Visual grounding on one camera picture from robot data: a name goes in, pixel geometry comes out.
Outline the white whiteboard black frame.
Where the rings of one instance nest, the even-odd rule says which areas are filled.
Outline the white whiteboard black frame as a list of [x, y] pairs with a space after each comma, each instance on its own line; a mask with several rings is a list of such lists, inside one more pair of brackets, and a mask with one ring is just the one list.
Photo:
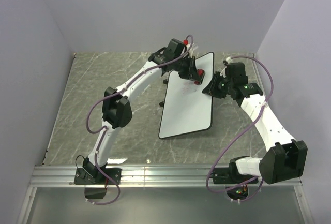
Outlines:
[[158, 134], [160, 139], [206, 131], [211, 128], [213, 98], [203, 94], [202, 90], [212, 80], [214, 60], [214, 52], [208, 52], [197, 58], [197, 68], [205, 72], [200, 85], [181, 79], [176, 71], [169, 74]]

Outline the red whiteboard eraser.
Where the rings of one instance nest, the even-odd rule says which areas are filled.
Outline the red whiteboard eraser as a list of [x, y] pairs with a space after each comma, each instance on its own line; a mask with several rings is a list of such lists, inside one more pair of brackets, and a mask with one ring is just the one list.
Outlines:
[[205, 71], [203, 69], [197, 70], [198, 79], [194, 82], [195, 85], [201, 85], [205, 76]]

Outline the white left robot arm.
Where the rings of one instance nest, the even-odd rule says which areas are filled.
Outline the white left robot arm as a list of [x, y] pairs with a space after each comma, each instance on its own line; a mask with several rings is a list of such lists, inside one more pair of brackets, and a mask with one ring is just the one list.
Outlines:
[[103, 181], [104, 167], [108, 155], [119, 131], [129, 124], [133, 117], [131, 103], [154, 81], [165, 73], [176, 71], [181, 79], [201, 84], [204, 71], [197, 69], [195, 57], [191, 51], [193, 36], [188, 35], [184, 41], [171, 39], [167, 47], [152, 53], [142, 68], [127, 82], [117, 88], [108, 87], [104, 97], [98, 100], [102, 104], [102, 126], [93, 131], [89, 125], [86, 129], [91, 134], [98, 134], [91, 153], [83, 161], [86, 177], [93, 184]]

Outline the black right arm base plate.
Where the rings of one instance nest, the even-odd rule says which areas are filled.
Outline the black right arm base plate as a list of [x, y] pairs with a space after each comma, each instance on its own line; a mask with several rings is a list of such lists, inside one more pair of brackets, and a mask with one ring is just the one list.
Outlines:
[[241, 175], [236, 167], [217, 167], [214, 168], [212, 174], [207, 177], [206, 183], [212, 180], [214, 185], [234, 185], [234, 184], [257, 184], [257, 177], [252, 175]]

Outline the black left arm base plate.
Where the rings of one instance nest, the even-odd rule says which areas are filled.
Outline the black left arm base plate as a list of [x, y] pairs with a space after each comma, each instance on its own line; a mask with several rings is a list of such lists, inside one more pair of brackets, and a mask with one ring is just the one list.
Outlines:
[[122, 169], [104, 168], [103, 171], [113, 181], [109, 180], [98, 170], [96, 171], [96, 175], [92, 176], [83, 168], [77, 168], [73, 183], [75, 185], [115, 185], [115, 183], [120, 183]]

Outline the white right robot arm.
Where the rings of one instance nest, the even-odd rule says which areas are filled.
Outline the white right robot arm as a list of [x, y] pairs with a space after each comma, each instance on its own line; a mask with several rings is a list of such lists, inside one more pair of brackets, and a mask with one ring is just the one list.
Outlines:
[[228, 176], [231, 183], [253, 177], [274, 184], [303, 175], [308, 147], [297, 141], [282, 126], [268, 105], [268, 98], [256, 83], [250, 83], [242, 62], [225, 63], [225, 74], [215, 72], [203, 93], [215, 98], [230, 96], [250, 117], [260, 134], [266, 154], [262, 158], [243, 156], [231, 159]]

